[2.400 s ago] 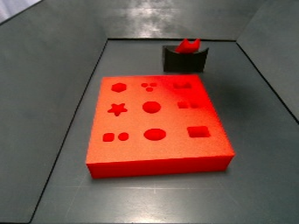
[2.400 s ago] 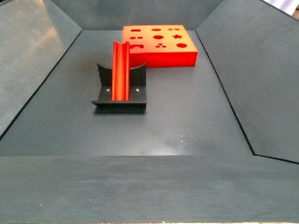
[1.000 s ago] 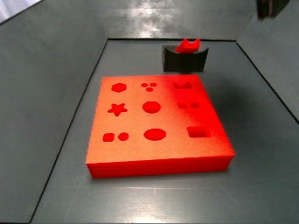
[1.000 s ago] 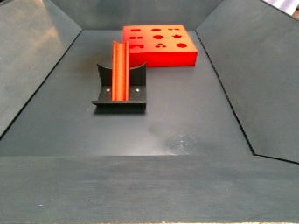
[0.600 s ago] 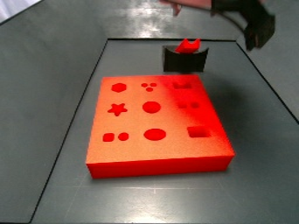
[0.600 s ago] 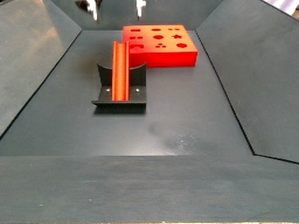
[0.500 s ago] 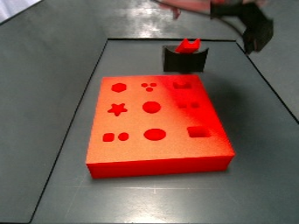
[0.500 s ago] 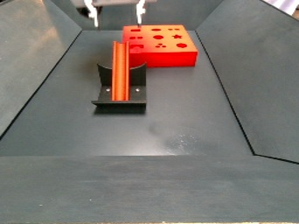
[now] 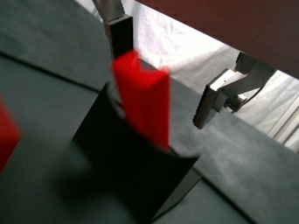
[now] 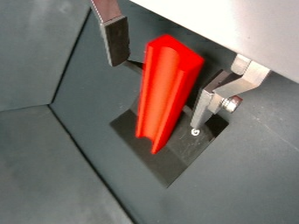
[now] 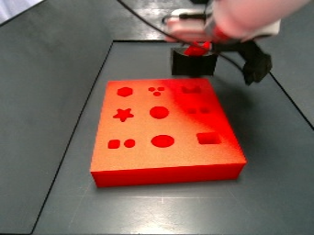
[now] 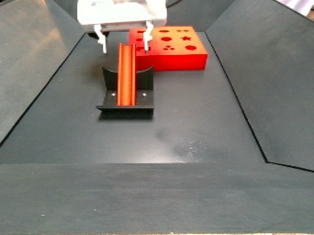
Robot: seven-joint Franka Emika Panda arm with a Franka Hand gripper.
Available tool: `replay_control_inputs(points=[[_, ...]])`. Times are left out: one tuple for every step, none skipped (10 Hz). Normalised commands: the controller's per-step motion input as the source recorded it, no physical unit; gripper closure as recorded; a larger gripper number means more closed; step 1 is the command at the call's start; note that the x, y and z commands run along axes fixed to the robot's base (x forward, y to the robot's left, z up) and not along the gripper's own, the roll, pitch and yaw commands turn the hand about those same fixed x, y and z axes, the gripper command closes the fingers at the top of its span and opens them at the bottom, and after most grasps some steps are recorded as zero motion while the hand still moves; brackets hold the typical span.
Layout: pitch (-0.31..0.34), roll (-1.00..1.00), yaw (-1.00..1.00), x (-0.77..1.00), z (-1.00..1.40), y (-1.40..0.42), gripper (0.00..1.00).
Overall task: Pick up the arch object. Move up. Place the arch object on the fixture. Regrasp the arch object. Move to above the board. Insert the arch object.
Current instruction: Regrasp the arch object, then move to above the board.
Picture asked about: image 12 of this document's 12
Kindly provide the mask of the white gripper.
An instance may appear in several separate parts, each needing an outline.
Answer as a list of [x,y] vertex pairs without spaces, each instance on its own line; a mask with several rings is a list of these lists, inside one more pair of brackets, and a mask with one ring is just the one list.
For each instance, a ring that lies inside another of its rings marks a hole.
[[106,54],[106,36],[102,31],[129,30],[145,26],[144,51],[148,51],[150,32],[166,22],[165,0],[77,0],[77,21],[85,32],[94,31],[97,44]]

